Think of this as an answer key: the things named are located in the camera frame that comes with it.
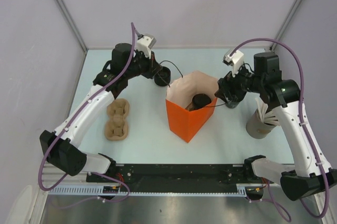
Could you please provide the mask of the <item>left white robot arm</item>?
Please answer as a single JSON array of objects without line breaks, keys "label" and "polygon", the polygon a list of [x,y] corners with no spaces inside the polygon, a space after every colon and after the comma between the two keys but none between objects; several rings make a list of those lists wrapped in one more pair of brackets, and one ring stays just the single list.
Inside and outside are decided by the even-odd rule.
[{"label": "left white robot arm", "polygon": [[112,58],[97,74],[89,93],[74,112],[52,132],[43,131],[39,137],[46,160],[75,176],[80,172],[96,172],[104,181],[116,177],[111,159],[101,154],[88,154],[79,146],[99,113],[107,108],[137,76],[152,79],[161,70],[150,45],[119,43],[112,50]]}]

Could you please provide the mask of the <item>stack of black cups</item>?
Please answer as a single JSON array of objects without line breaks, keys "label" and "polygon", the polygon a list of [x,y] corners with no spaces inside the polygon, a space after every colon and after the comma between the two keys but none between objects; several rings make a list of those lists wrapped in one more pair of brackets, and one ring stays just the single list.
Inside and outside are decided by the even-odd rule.
[{"label": "stack of black cups", "polygon": [[241,99],[233,99],[229,100],[225,105],[227,108],[234,109],[239,105],[241,101],[242,101]]}]

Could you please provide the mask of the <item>orange paper bag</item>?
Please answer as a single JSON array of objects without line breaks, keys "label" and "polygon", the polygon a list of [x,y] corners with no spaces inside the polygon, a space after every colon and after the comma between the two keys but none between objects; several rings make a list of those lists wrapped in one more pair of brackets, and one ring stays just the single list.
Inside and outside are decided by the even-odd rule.
[{"label": "orange paper bag", "polygon": [[[170,81],[170,85],[165,87],[169,128],[183,141],[190,142],[214,113],[217,106],[215,97],[218,90],[217,79],[195,70]],[[207,94],[212,102],[201,109],[187,111],[186,106],[192,102],[196,94]]]}]

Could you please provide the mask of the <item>stack of black lids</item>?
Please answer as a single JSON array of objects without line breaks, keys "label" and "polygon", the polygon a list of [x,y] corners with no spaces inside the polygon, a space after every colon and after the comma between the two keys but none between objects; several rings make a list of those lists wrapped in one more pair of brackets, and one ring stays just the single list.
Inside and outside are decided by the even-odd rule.
[{"label": "stack of black lids", "polygon": [[163,66],[162,69],[154,75],[154,82],[157,86],[169,86],[171,81],[171,71]]}]

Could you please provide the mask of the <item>black coffee cup lid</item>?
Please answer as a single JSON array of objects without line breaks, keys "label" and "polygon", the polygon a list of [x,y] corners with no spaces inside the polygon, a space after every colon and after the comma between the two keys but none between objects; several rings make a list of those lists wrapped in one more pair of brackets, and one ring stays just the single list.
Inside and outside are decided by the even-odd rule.
[{"label": "black coffee cup lid", "polygon": [[196,94],[192,98],[192,105],[194,110],[201,109],[212,102],[207,94]]}]

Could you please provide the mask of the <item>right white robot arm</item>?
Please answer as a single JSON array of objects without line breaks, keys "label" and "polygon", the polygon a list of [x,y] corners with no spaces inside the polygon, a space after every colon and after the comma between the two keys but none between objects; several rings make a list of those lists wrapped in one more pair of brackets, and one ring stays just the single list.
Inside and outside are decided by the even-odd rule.
[{"label": "right white robot arm", "polygon": [[336,185],[336,169],[322,154],[300,101],[300,88],[291,79],[284,80],[279,58],[274,53],[254,55],[254,70],[244,66],[242,52],[224,56],[223,62],[232,69],[217,82],[217,98],[228,108],[235,108],[246,93],[259,94],[262,101],[276,116],[286,136],[294,165],[283,165],[268,160],[263,155],[246,158],[243,177],[256,182],[261,177],[281,186],[285,195],[296,201]]}]

